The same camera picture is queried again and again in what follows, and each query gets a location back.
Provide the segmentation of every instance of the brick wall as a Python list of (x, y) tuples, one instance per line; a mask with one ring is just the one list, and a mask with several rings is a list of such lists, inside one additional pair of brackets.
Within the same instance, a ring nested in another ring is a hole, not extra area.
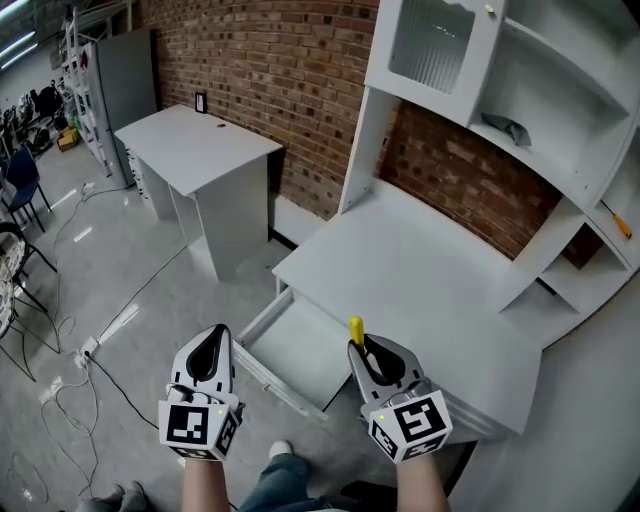
[(562, 197), (473, 132), (402, 103), (380, 177), (515, 258)]
[(335, 214), (378, 0), (146, 0), (163, 106), (193, 105), (285, 146), (278, 192)]
[[(156, 29), (163, 106), (193, 105), (283, 144), (276, 192), (335, 214), (363, 93), (378, 0), (143, 0)], [(513, 258), (560, 194), (484, 139), (410, 104), (380, 176)]]

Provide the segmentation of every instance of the chair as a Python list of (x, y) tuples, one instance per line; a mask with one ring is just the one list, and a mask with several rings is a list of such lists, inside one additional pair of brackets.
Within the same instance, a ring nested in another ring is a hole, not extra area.
[(2, 253), (2, 255), (0, 256), (0, 339), (4, 337), (9, 329), (12, 329), (20, 334), (22, 338), (22, 360), (24, 362), (24, 368), (20, 366), (20, 364), (18, 364), (18, 362), (11, 356), (11, 354), (9, 354), (9, 352), (7, 352), (4, 347), (0, 346), (0, 350), (5, 353), (5, 355), (11, 360), (13, 364), (18, 367), (18, 369), (22, 373), (24, 373), (33, 382), (36, 382), (36, 379), (33, 376), (31, 369), (29, 368), (29, 363), (27, 362), (27, 354), (24, 344), (24, 332), (22, 332), (20, 329), (15, 328), (12, 323), (14, 321), (19, 323), (26, 331), (31, 333), (34, 338), (36, 338), (38, 341), (40, 341), (40, 343), (42, 343), (44, 346), (46, 346), (56, 354), (60, 354), (61, 350), (59, 344), (57, 349), (51, 347), (47, 342), (45, 342), (31, 329), (29, 329), (26, 325), (22, 324), (18, 320), (18, 313), (15, 310), (15, 301), (21, 302), (25, 306), (33, 308), (36, 311), (39, 310), (35, 306), (32, 306), (31, 304), (20, 300), (14, 295), (14, 284), (17, 284), (20, 288), (22, 288), (24, 293), (36, 304), (38, 304), (38, 306), (44, 312), (46, 310), (44, 309), (42, 304), (35, 300), (35, 298), (22, 287), (18, 280), (18, 275), (21, 273), (26, 275), (23, 270), (24, 264), (34, 252), (37, 252), (45, 261), (45, 263), (47, 263), (47, 265), (49, 265), (54, 271), (56, 271), (56, 269), (53, 267), (53, 265), (51, 265), (51, 263), (46, 260), (44, 256), (42, 256), (42, 253), (36, 247), (30, 245), (26, 241), (24, 235), (22, 234), (22, 231), (16, 224), (13, 224), (11, 222), (0, 223), (0, 234), (2, 233), (10, 233), (11, 235), (14, 235), (15, 237), (17, 237), (17, 241), (7, 252), (0, 251)]
[(31, 207), (33, 215), (38, 221), (40, 229), (44, 233), (44, 227), (42, 227), (42, 223), (40, 222), (38, 214), (33, 207), (33, 203), (31, 202), (33, 200), (33, 196), (36, 193), (36, 190), (40, 191), (40, 195), (44, 200), (44, 204), (47, 205), (47, 209), (49, 211), (51, 211), (51, 207), (49, 206), (49, 202), (42, 192), (42, 188), (40, 188), (40, 173), (38, 172), (38, 167), (36, 166), (36, 163), (31, 156), (29, 148), (22, 147), (11, 156), (9, 164), (6, 165), (6, 169), (3, 169), (2, 181), (3, 185), (6, 182), (9, 182), (9, 184), (13, 185), (13, 187), (15, 187), (16, 189), (10, 204), (7, 204), (4, 198), (2, 199), (5, 207), (7, 208), (7, 210), (9, 210), (9, 214), (11, 215), (13, 222), (17, 224), (14, 214), (21, 208), (23, 208), (24, 212), (27, 214), (29, 222), (33, 222), (31, 216), (29, 215), (29, 211), (26, 208), (26, 206), (29, 205)]
[(58, 270), (49, 263), (47, 258), (43, 256), (36, 246), (27, 242), (27, 239), (17, 224), (13, 222), (0, 222), (0, 237), (4, 233), (13, 235), (16, 238), (16, 241), (7, 252), (0, 249), (0, 271), (2, 271), (2, 269), (7, 269), (13, 283), (20, 287), (24, 294), (29, 297), (44, 313), (46, 313), (47, 309), (22, 286), (19, 275), (24, 274), (26, 277), (29, 277), (24, 271), (24, 265), (34, 253), (38, 253), (43, 261), (51, 267), (51, 270), (56, 273)]

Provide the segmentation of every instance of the concrete floor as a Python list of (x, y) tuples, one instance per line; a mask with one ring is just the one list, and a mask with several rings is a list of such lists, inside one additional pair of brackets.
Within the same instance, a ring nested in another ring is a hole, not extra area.
[[(66, 153), (54, 147), (38, 165), (51, 204), (70, 190), (77, 190), (51, 214), (40, 198), (35, 199), (46, 233), (42, 234), (35, 225), (28, 226), (25, 233), (53, 260), (54, 238), (72, 215), (83, 183), (95, 182), (96, 190), (114, 186), (103, 177), (82, 145)], [(91, 231), (77, 240), (88, 228)], [(75, 317), (73, 332), (62, 339), (63, 349), (79, 349), (88, 336), (98, 337), (131, 296), (182, 246), (178, 224), (155, 220), (135, 189), (102, 194), (81, 204), (61, 233), (56, 250), (61, 275), (57, 322), (69, 315)], [(226, 323), (232, 333), (244, 328), (274, 298), (271, 268), (288, 253), (285, 247), (271, 241), (240, 266), (232, 283), (214, 283), (192, 264), (189, 252), (182, 251), (135, 298), (125, 312), (128, 321), (122, 322), (125, 325), (105, 341), (95, 357), (142, 413), (157, 421), (157, 401), (164, 397), (176, 351), (214, 323)], [(30, 276), (28, 290), (53, 311), (56, 275), (37, 257), (29, 261), (26, 270)], [(18, 312), (23, 323), (53, 342), (51, 326), (41, 314), (22, 305), (18, 305)], [(71, 324), (67, 322), (62, 331), (68, 331)], [(9, 332), (1, 343), (20, 357), (15, 333)], [(77, 383), (83, 374), (72, 358), (54, 354), (31, 336), (27, 336), (26, 346), (37, 378), (35, 384), (0, 354), (0, 471), (6, 474), (12, 452), (19, 452), (37, 467), (50, 498), (46, 505), (38, 503), (43, 496), (38, 479), (18, 460), (33, 501), (24, 497), (19, 480), (9, 475), (0, 479), (0, 502), (8, 511), (71, 511), (78, 503), (77, 493), (84, 481), (49, 440), (40, 418), (40, 403), (56, 378)], [(395, 484), (394, 466), (357, 420), (360, 397), (353, 383), (345, 386), (327, 410), (329, 421), (320, 423), (305, 419), (271, 393), (262, 391), (239, 365), (236, 370), (236, 393), (248, 405), (245, 422), (225, 463), (229, 496), (234, 504), (239, 505), (251, 491), (267, 463), (269, 446), (281, 438), (292, 441), (297, 453), (315, 468), (312, 493), (339, 489), (354, 480)], [(106, 495), (115, 483), (136, 479), (142, 482), (158, 510), (178, 510), (183, 468), (175, 453), (158, 443), (157, 432), (136, 416), (99, 369), (95, 368), (92, 375), (99, 402), (94, 440), (100, 461), (92, 486), (94, 495)], [(64, 390), (60, 398), (76, 417), (85, 422), (92, 418), (93, 400), (87, 386)], [(45, 415), (54, 437), (89, 471), (93, 462), (89, 440), (75, 432), (53, 405), (47, 406)], [(445, 478), (460, 450), (461, 447), (451, 447), (438, 454)]]

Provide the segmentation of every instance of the person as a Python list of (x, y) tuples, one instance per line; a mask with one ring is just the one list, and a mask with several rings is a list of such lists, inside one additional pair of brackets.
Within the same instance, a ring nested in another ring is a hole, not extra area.
[[(260, 475), (240, 512), (355, 511), (359, 503), (346, 497), (309, 498), (307, 462), (287, 441), (276, 441), (269, 465)], [(399, 512), (448, 512), (433, 457), (429, 454), (397, 466)], [(222, 512), (230, 509), (222, 463), (187, 459), (182, 512)]]
[(83, 501), (76, 512), (147, 512), (152, 510), (144, 489), (139, 482), (131, 482), (124, 489), (116, 485), (115, 490), (106, 498), (91, 498)]

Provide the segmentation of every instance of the open drawer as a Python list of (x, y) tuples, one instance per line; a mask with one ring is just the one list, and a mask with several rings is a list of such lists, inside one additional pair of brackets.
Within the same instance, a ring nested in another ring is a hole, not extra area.
[(237, 337), (236, 360), (305, 416), (324, 409), (351, 375), (348, 329), (287, 288)]

